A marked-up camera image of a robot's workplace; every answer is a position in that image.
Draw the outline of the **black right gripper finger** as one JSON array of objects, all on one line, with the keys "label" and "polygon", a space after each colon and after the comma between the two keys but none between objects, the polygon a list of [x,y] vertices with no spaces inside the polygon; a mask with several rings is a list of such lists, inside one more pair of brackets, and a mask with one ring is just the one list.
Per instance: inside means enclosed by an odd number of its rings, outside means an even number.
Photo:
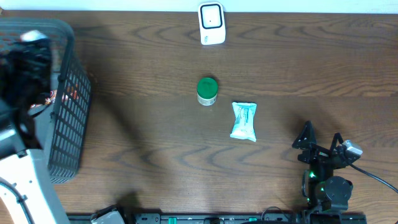
[{"label": "black right gripper finger", "polygon": [[315,130],[311,121],[306,121],[302,132],[298,135],[292,144],[295,149],[310,149],[313,144],[316,144]]},{"label": "black right gripper finger", "polygon": [[331,152],[340,152],[342,150],[341,144],[343,143],[343,138],[340,133],[335,133],[333,136],[333,140],[331,142],[330,151]]}]

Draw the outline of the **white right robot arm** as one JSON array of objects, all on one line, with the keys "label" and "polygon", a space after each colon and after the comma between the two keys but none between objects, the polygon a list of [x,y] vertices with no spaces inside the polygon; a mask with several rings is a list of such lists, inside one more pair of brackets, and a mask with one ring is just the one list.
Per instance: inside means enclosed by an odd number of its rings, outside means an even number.
[{"label": "white right robot arm", "polygon": [[349,140],[344,141],[340,133],[333,136],[330,148],[319,146],[310,121],[305,122],[292,147],[302,151],[297,159],[309,165],[302,181],[302,194],[308,199],[307,213],[346,211],[353,184],[335,175],[334,171],[358,160],[362,149]]}]

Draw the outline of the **mint tissue wipes pack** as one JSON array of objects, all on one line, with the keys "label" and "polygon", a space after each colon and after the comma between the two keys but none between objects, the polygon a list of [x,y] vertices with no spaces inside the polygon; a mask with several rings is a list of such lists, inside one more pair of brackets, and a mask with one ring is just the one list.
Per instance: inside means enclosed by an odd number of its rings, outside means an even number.
[{"label": "mint tissue wipes pack", "polygon": [[234,111],[235,122],[230,137],[256,142],[254,116],[256,114],[257,104],[233,102],[232,108]]}]

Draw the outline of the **green lid jar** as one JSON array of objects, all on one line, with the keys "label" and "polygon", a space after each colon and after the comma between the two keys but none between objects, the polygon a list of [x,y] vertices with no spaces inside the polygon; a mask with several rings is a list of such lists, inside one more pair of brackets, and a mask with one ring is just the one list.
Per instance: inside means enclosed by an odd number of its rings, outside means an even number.
[{"label": "green lid jar", "polygon": [[197,100],[203,106],[211,106],[218,96],[218,83],[210,77],[202,78],[197,85]]}]

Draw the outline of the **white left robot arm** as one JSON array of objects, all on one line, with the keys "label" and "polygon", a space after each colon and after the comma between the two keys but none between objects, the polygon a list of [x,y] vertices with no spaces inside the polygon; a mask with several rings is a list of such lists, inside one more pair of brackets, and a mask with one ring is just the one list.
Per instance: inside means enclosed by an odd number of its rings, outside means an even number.
[{"label": "white left robot arm", "polygon": [[20,41],[1,54],[1,199],[14,223],[69,222],[29,114],[51,91],[51,46]]}]

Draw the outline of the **red Top chocolate bar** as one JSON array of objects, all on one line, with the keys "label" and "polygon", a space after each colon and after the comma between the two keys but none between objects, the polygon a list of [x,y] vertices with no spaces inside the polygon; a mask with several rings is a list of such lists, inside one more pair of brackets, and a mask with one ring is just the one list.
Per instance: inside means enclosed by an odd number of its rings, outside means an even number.
[{"label": "red Top chocolate bar", "polygon": [[[57,90],[51,90],[50,93],[44,95],[44,100],[41,101],[40,103],[34,103],[30,106],[30,109],[36,108],[39,106],[45,106],[45,105],[51,105],[52,103],[55,103],[57,96]],[[74,87],[68,87],[67,92],[62,94],[62,102],[68,101],[68,100],[77,100],[79,99],[79,95],[77,93],[77,90],[74,89]]]}]

